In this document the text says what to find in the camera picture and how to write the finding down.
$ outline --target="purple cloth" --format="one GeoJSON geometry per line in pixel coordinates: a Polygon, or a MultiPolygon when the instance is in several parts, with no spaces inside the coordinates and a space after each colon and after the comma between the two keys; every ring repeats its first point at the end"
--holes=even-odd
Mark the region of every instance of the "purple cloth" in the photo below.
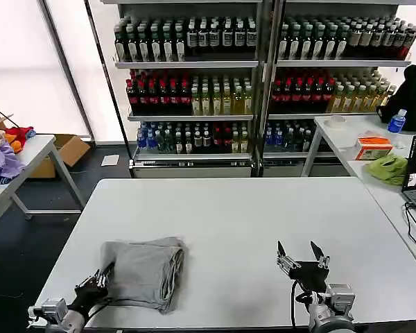
{"type": "Polygon", "coordinates": [[[0,141],[0,176],[13,179],[21,173],[24,167],[9,143],[2,139],[0,141]]]}

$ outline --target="paper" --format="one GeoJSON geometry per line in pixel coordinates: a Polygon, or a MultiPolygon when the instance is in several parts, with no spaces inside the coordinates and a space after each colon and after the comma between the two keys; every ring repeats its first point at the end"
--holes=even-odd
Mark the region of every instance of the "paper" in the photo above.
{"type": "Polygon", "coordinates": [[[107,165],[117,165],[118,162],[119,162],[119,156],[118,155],[106,155],[103,158],[101,166],[105,167],[107,165]]]}

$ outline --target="tissue box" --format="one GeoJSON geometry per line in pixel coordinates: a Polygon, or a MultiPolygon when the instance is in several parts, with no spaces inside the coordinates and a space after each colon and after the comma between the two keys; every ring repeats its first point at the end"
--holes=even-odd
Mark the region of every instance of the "tissue box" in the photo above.
{"type": "Polygon", "coordinates": [[[393,145],[385,137],[358,137],[354,145],[354,159],[377,160],[388,155],[392,149],[393,145]]]}

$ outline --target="shelf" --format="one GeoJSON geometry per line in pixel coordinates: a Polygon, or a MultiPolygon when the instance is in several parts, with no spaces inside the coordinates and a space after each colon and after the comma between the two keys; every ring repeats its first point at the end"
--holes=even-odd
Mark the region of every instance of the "shelf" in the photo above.
{"type": "Polygon", "coordinates": [[[105,5],[161,4],[161,3],[260,3],[262,0],[101,0],[105,5]]]}
{"type": "MultiPolygon", "coordinates": [[[[264,160],[289,160],[294,158],[304,158],[308,157],[308,153],[263,153],[264,160]]],[[[318,152],[316,157],[335,157],[333,152],[318,152]]]]}
{"type": "Polygon", "coordinates": [[[314,119],[323,116],[365,116],[377,114],[375,112],[357,112],[357,113],[290,113],[290,114],[269,114],[268,120],[285,120],[285,119],[314,119]]]}
{"type": "Polygon", "coordinates": [[[278,60],[278,67],[407,67],[403,60],[278,60]]]}
{"type": "Polygon", "coordinates": [[[145,161],[251,161],[251,155],[244,154],[147,154],[135,155],[135,162],[145,161]]]}
{"type": "Polygon", "coordinates": [[[249,121],[252,114],[230,114],[219,116],[128,116],[129,121],[249,121]]]}
{"type": "Polygon", "coordinates": [[[257,60],[115,62],[119,69],[255,68],[258,64],[257,60]]]}
{"type": "Polygon", "coordinates": [[[416,0],[286,0],[288,3],[359,3],[370,5],[416,5],[416,0]]]}

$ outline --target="floor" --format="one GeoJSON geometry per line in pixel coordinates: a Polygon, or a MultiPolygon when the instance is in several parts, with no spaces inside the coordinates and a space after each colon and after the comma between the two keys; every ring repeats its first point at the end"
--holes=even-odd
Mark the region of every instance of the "floor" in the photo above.
{"type": "MultiPolygon", "coordinates": [[[[125,146],[99,147],[88,152],[71,175],[87,200],[100,179],[129,178],[127,165],[125,146]],[[103,157],[112,154],[120,155],[119,163],[101,166],[103,157]]],[[[59,178],[28,180],[17,194],[30,209],[76,209],[59,178]]],[[[26,311],[37,300],[77,220],[78,215],[45,215],[27,221],[15,206],[0,218],[0,332],[25,331],[26,311]]]]}

